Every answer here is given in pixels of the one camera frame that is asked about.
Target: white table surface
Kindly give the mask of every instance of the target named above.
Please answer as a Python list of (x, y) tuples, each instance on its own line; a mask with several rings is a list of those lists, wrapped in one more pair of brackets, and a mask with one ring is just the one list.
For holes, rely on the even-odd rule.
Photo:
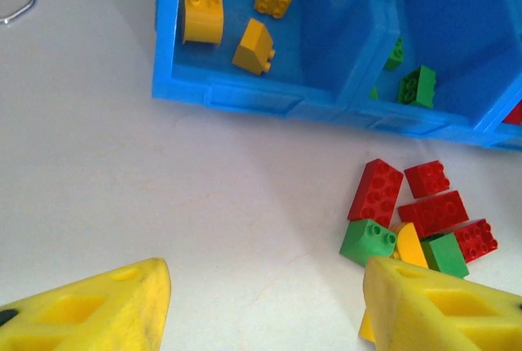
[(440, 159), (500, 243), (469, 279), (522, 293), (520, 154), (152, 100), (153, 14), (38, 0), (0, 28), (0, 304), (160, 256), (162, 350), (372, 349), (338, 249), (374, 158)]

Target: pile of bricks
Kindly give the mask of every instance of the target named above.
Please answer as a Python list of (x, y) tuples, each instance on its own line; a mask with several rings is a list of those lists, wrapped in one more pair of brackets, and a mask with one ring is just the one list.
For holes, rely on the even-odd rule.
[[(402, 223), (390, 227), (404, 176), (417, 201), (399, 207)], [(468, 222), (459, 192), (449, 187), (439, 161), (411, 167), (404, 174), (381, 159), (369, 162), (348, 213), (340, 254), (365, 266), (372, 255), (403, 259), (400, 251), (413, 249), (416, 257), (409, 262), (426, 262), (430, 269), (464, 278), (469, 274), (467, 263), (496, 250), (498, 242), (486, 219)], [(407, 224), (414, 225), (416, 236), (405, 231), (408, 237), (401, 241)]]

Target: blue storage tray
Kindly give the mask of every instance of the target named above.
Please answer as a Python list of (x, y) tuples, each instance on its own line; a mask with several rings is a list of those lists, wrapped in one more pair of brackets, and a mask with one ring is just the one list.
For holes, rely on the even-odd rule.
[[(522, 127), (502, 123), (522, 98), (522, 0), (294, 0), (281, 20), (223, 0), (219, 47), (181, 42), (180, 4), (157, 0), (155, 98), (522, 150)], [(231, 63), (250, 17), (276, 50), (261, 76)], [(405, 62), (382, 71), (399, 33)], [(421, 64), (437, 73), (434, 109), (397, 103)]]

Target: red lego brick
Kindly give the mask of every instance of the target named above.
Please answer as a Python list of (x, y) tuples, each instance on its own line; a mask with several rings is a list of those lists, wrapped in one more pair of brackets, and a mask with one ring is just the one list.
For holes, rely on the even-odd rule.
[(405, 175), (414, 198), (425, 198), (449, 189), (449, 180), (444, 174), (444, 166), (439, 161), (406, 169)]
[(413, 222), (419, 238), (440, 233), (469, 220), (460, 194), (454, 190), (399, 207), (403, 222)]
[(388, 227), (403, 178), (400, 171), (381, 159), (367, 163), (348, 220), (372, 219)]
[(522, 124), (522, 101), (504, 118), (503, 122), (511, 125)]
[(467, 263), (498, 248), (498, 242), (493, 238), (491, 226), (486, 219), (467, 224), (454, 233)]

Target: green lego brick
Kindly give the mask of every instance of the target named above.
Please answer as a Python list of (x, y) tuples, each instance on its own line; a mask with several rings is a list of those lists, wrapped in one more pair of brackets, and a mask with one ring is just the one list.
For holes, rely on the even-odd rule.
[(399, 102), (433, 109), (435, 71), (421, 65), (400, 81)]
[(464, 278), (470, 274), (454, 233), (421, 242), (421, 247), (430, 269), (457, 278)]
[(339, 254), (363, 267), (373, 255), (392, 255), (397, 236), (371, 219), (353, 220), (348, 225)]
[(422, 238), (421, 242), (430, 242), (430, 241), (433, 241), (434, 239), (444, 237), (445, 235), (446, 234), (444, 234), (444, 233), (433, 234), (433, 235), (430, 235), (429, 237)]
[(395, 42), (395, 47), (393, 48), (393, 51), (391, 52), (390, 56), (388, 57), (388, 60), (386, 64), (384, 65), (384, 69), (387, 71), (392, 71), (393, 69), (397, 68), (399, 65), (403, 63), (405, 60), (404, 52), (402, 51), (402, 38), (397, 39), (397, 42)]
[(369, 94), (369, 98), (371, 100), (378, 100), (377, 87), (372, 88), (372, 91)]

